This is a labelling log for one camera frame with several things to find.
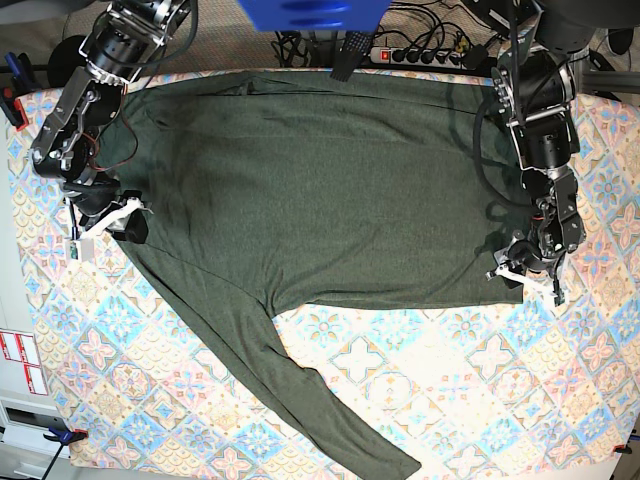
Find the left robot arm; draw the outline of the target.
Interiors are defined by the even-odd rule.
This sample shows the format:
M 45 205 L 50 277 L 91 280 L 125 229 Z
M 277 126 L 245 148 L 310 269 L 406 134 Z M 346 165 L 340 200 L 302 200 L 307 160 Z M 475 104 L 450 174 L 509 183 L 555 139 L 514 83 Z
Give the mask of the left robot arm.
M 514 231 L 509 244 L 495 252 L 496 267 L 487 276 L 501 277 L 511 288 L 526 286 L 560 306 L 564 262 L 586 238 L 570 166 L 579 151 L 571 115 L 576 87 L 567 57 L 535 46 L 533 30 L 519 34 L 515 2 L 507 2 L 506 14 L 510 47 L 492 77 L 529 197 L 512 207 L 528 217 L 529 229 Z

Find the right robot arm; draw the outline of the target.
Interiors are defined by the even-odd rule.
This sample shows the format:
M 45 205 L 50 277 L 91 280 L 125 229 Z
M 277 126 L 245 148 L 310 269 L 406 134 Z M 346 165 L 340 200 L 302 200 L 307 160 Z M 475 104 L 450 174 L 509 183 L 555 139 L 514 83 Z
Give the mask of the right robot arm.
M 99 137 L 123 119 L 128 86 L 140 73 L 170 60 L 166 49 L 184 21 L 198 30 L 196 1 L 112 1 L 96 19 L 75 69 L 29 150 L 34 172 L 56 181 L 70 206 L 72 240 L 108 232 L 142 244 L 148 235 L 141 194 L 125 190 L 111 167 L 96 162 Z

